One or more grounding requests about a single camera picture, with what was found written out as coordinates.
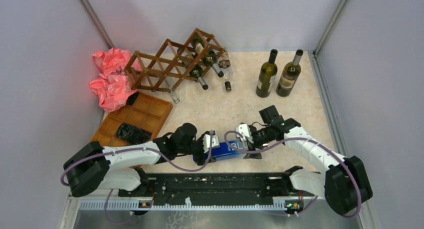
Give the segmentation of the clear glass bottle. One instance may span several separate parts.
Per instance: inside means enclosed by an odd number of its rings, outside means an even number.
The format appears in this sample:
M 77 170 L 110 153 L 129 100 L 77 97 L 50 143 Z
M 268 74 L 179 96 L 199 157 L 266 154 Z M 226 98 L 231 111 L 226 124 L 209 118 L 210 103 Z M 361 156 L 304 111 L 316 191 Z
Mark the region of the clear glass bottle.
M 165 84 L 167 85 L 167 94 L 172 98 L 173 102 L 175 104 L 178 104 L 180 102 L 180 98 L 178 97 L 177 93 L 173 89 L 173 81 L 170 77 L 165 78 Z

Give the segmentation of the dark green wine bottle front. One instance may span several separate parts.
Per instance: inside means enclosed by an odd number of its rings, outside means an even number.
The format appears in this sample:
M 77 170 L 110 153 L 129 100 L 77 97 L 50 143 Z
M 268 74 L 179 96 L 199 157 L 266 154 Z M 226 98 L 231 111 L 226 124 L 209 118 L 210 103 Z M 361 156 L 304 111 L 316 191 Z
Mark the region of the dark green wine bottle front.
M 182 48 L 178 49 L 177 52 L 178 53 L 181 52 L 181 56 L 186 57 L 186 58 L 189 58 L 189 55 L 191 54 L 191 53 L 187 53 L 187 51 L 185 49 L 182 49 Z M 191 78 L 196 79 L 198 81 L 198 83 L 202 86 L 202 89 L 206 91 L 206 90 L 209 89 L 209 86 L 203 78 L 203 73 L 204 73 L 203 68 L 201 66 L 195 64 L 193 69 L 189 72 L 189 76 Z

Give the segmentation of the blue square glass bottle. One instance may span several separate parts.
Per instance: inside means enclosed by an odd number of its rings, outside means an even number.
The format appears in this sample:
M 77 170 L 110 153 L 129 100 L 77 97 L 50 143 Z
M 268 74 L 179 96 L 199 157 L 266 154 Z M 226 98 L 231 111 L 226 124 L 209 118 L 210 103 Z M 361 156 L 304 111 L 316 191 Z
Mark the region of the blue square glass bottle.
M 247 150 L 247 144 L 245 142 L 239 142 L 238 140 L 230 140 L 229 143 L 232 147 L 237 148 L 238 150 Z M 238 150 L 234 150 L 232 147 L 228 146 L 226 142 L 221 142 L 219 146 L 215 146 L 211 150 L 211 158 L 209 159 L 208 163 L 214 163 L 216 161 L 223 161 L 228 159 L 233 159 L 241 156 L 246 156 L 245 153 L 241 153 Z M 204 154 L 203 159 L 208 158 L 209 155 L 209 149 L 210 149 L 210 142 L 204 143 Z M 193 155 L 192 159 L 193 161 L 198 164 L 199 159 L 202 157 L 199 157 L 197 155 Z

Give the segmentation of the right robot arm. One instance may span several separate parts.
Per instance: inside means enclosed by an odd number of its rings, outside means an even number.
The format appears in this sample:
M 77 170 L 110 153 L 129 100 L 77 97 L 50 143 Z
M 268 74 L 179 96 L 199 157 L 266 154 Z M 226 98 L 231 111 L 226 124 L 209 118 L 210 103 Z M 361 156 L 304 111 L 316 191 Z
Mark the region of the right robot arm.
M 287 195 L 305 191 L 326 200 L 338 215 L 346 217 L 355 210 L 357 215 L 362 203 L 373 197 L 372 187 L 365 166 L 357 156 L 346 157 L 328 149 L 311 136 L 293 118 L 284 119 L 275 106 L 259 111 L 264 126 L 257 129 L 252 124 L 241 123 L 235 127 L 236 136 L 247 143 L 247 157 L 255 157 L 256 150 L 264 150 L 273 141 L 297 151 L 318 171 L 308 171 L 294 166 L 285 171 L 281 188 Z

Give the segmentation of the dark green wine bottle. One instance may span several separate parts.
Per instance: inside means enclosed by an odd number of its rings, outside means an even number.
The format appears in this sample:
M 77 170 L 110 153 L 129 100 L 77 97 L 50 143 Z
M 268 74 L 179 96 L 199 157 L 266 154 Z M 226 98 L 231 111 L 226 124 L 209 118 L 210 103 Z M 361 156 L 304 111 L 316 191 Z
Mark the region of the dark green wine bottle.
M 185 49 L 182 49 L 182 48 L 178 49 L 177 52 L 178 53 L 181 52 L 181 56 L 186 57 L 186 58 L 189 58 L 189 55 L 191 54 L 191 53 L 187 53 L 187 51 Z M 198 81 L 198 83 L 202 86 L 202 89 L 206 91 L 206 90 L 209 89 L 209 86 L 203 78 L 203 73 L 204 73 L 203 68 L 201 66 L 195 64 L 193 69 L 189 72 L 189 76 L 191 78 L 196 79 Z
M 205 48 L 205 44 L 199 35 L 194 36 L 193 40 L 191 41 L 191 45 L 193 46 L 195 52 L 198 55 Z M 219 78 L 222 78 L 224 76 L 224 72 L 218 65 L 218 57 L 212 49 L 208 49 L 208 51 L 205 53 L 204 57 L 201 60 L 206 66 L 211 66 Z

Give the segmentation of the brown wooden wine rack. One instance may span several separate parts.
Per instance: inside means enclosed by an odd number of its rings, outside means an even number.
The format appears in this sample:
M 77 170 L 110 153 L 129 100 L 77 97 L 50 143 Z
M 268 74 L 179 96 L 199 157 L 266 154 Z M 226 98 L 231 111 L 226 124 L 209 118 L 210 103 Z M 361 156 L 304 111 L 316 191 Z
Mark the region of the brown wooden wine rack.
M 191 42 L 195 35 L 199 35 L 204 42 L 204 49 L 197 54 Z M 178 49 L 191 53 L 189 57 L 181 56 Z M 189 76 L 195 65 L 203 69 L 203 76 L 213 70 L 202 62 L 202 58 L 212 49 L 217 59 L 223 54 L 224 48 L 211 33 L 195 28 L 184 43 L 166 39 L 156 54 L 147 54 L 134 51 L 124 68 L 132 90 L 148 90 L 151 92 L 167 92 L 165 78 L 171 78 L 175 90 L 184 80 L 198 82 Z

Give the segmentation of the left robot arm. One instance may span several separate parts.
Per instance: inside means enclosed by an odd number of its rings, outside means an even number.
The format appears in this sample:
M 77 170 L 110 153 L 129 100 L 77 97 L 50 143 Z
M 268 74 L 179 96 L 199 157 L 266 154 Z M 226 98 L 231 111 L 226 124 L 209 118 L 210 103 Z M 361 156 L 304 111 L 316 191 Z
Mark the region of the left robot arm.
M 184 123 L 174 132 L 141 144 L 102 146 L 91 141 L 63 165 L 60 183 L 70 188 L 75 198 L 87 196 L 97 189 L 124 190 L 144 196 L 150 182 L 140 165 L 156 165 L 173 160 L 180 154 L 192 155 L 204 168 L 212 157 L 212 149 L 220 145 L 212 131 L 196 137 L 197 128 Z

